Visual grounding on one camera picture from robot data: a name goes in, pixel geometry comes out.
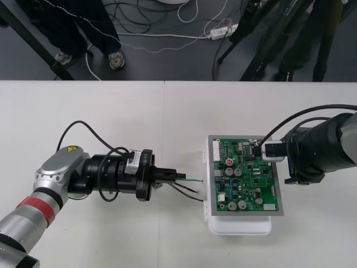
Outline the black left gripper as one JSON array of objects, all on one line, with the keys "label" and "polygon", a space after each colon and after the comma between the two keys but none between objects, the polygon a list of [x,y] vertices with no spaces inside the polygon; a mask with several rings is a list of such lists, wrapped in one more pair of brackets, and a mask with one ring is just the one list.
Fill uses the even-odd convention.
[{"label": "black left gripper", "polygon": [[154,164],[155,156],[152,150],[130,150],[128,158],[119,163],[117,190],[134,194],[139,201],[146,202],[151,198],[152,184],[170,184],[177,179],[186,178],[185,173],[178,173],[176,169],[154,167]]}]

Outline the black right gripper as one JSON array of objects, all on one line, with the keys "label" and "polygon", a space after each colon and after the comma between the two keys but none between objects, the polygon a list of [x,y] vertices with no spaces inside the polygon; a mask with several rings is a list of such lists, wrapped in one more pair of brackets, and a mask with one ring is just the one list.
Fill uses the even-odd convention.
[{"label": "black right gripper", "polygon": [[293,164],[288,160],[288,171],[290,177],[284,180],[286,185],[310,185],[317,184],[325,177],[324,172],[318,172],[315,174],[309,174],[305,171],[299,171],[297,167],[293,167]]}]

